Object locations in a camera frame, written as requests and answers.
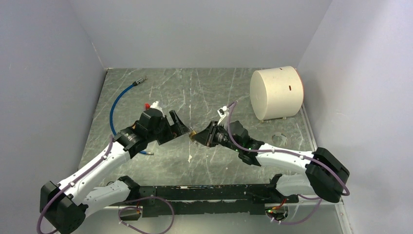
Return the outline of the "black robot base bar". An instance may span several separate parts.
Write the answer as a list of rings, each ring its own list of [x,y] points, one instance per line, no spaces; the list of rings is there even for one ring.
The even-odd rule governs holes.
[[[142,186],[119,206],[139,205],[143,217],[169,215],[234,214],[263,215],[266,210],[298,203],[297,195],[284,196],[274,184],[194,186]]]

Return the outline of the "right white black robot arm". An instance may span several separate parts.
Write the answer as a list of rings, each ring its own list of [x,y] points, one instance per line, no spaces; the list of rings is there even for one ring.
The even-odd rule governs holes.
[[[272,146],[249,136],[239,122],[228,127],[212,121],[204,130],[191,134],[190,139],[207,147],[217,145],[234,150],[248,165],[283,167],[293,175],[277,175],[268,188],[268,197],[280,202],[290,195],[316,195],[331,203],[349,196],[346,186],[349,170],[326,148],[314,151],[295,151]]]

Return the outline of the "small brass padlock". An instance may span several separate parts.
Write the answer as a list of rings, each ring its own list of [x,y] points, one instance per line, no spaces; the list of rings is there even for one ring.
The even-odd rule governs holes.
[[[190,132],[189,132],[189,138],[190,138],[190,140],[192,141],[192,142],[194,142],[195,141],[195,138],[194,138],[194,136],[197,134],[197,132],[195,131],[195,130],[191,130]]]

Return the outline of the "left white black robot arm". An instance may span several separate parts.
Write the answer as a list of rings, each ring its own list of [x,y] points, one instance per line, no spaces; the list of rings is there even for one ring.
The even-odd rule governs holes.
[[[71,234],[95,212],[118,202],[128,205],[150,199],[141,195],[141,187],[129,176],[122,176],[110,185],[99,183],[119,166],[145,150],[149,143],[167,143],[190,132],[175,111],[169,112],[170,124],[163,110],[152,105],[131,126],[110,136],[108,145],[90,162],[66,179],[45,183],[40,189],[39,218],[36,232],[42,233],[46,219],[53,234]]]

